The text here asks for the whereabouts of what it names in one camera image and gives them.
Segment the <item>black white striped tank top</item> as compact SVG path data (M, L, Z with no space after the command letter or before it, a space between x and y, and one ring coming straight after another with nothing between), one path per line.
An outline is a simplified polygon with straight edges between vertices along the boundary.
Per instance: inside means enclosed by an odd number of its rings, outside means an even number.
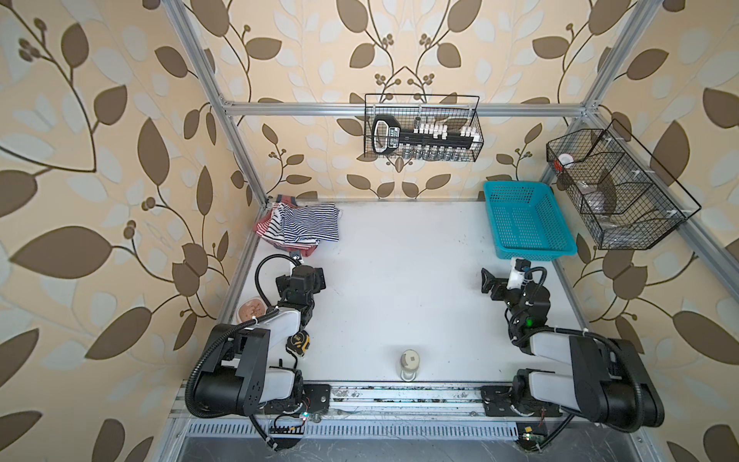
M285 233L283 230L283 219L285 212L291 207L284 203L277 203L271 207L269 213L258 221L253 231L262 239L279 244L282 246L286 243Z

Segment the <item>navy striped tank top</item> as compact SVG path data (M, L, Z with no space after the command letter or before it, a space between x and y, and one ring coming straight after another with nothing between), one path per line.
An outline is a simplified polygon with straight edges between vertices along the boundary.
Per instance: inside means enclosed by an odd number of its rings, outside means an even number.
M340 216L334 204L287 207L282 212L282 233L289 244L337 242Z

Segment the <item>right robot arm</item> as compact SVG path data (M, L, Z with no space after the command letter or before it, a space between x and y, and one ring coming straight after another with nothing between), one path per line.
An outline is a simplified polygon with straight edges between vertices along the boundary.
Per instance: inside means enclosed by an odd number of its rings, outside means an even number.
M570 369L556 373L523 368L508 389L483 387L487 414L546 417L566 412L624 433L661 427L666 410L635 344L586 329L549 325L547 276L545 268L525 259L514 260L506 278L481 271L482 294L504 305L511 344L526 355Z

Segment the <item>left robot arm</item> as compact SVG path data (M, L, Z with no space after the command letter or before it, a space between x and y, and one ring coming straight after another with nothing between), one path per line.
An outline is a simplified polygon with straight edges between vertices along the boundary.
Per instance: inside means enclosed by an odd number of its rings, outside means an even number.
M278 300L269 302L261 270L271 261L292 269L275 278ZM237 311L238 323L216 325L185 386L188 411L201 419L252 417L260 410L296 414L310 409L298 362L309 346L306 330L315 296L326 289L324 271L299 258L273 254L254 271L256 298Z

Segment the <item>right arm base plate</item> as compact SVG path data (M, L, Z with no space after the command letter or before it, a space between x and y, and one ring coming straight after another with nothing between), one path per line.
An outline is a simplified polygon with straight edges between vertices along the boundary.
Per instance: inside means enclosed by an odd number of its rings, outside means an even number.
M541 402L527 394L518 397L511 385L487 385L480 388L480 396L487 417L559 418L558 405Z

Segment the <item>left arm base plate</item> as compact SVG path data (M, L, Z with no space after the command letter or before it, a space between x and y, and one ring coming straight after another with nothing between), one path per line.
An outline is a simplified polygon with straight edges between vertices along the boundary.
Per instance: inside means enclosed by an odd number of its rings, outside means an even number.
M266 415L293 415L325 413L330 406L331 386L329 384L308 384L302 382L294 385L288 398L271 400L261 404L259 411Z

